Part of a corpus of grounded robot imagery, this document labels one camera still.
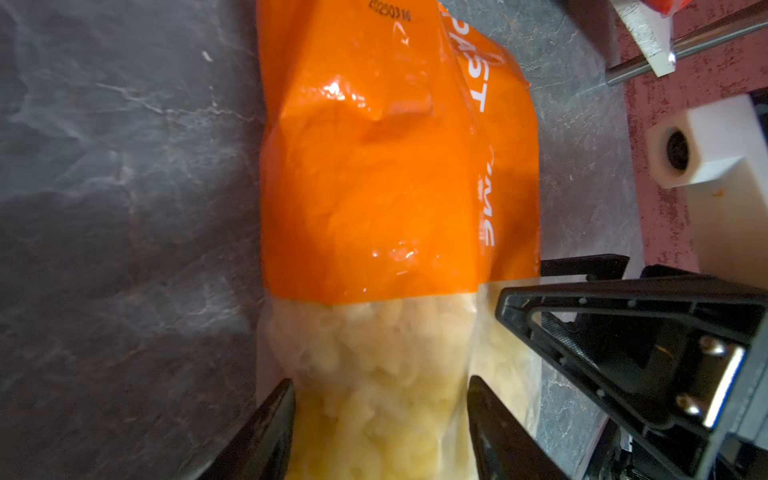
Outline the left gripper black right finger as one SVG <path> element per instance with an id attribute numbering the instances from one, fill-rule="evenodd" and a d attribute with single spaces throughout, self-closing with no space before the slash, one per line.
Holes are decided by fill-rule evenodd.
<path id="1" fill-rule="evenodd" d="M 477 375 L 469 380 L 467 412 L 479 479 L 567 479 Z"/>

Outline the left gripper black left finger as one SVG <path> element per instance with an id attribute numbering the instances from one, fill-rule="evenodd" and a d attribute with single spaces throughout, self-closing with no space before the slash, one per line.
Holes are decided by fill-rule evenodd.
<path id="1" fill-rule="evenodd" d="M 295 412 L 293 382 L 283 379 L 198 479 L 285 479 Z"/>

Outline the orange macaroni bag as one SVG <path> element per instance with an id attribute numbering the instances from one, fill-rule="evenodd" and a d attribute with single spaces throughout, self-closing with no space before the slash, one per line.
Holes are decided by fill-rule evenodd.
<path id="1" fill-rule="evenodd" d="M 541 363 L 494 317 L 540 274 L 514 57 L 436 1 L 260 1 L 263 330 L 291 479 L 474 479 L 466 390 L 529 431 Z"/>

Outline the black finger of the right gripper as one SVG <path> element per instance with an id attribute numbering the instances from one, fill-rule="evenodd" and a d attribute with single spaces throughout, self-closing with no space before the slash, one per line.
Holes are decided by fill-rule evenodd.
<path id="1" fill-rule="evenodd" d="M 642 477 L 766 477 L 764 290 L 702 275 L 507 287 L 495 314 L 630 436 Z"/>
<path id="2" fill-rule="evenodd" d="M 541 277 L 583 275 L 588 281 L 620 280 L 630 258 L 619 254 L 600 254 L 542 260 Z"/>

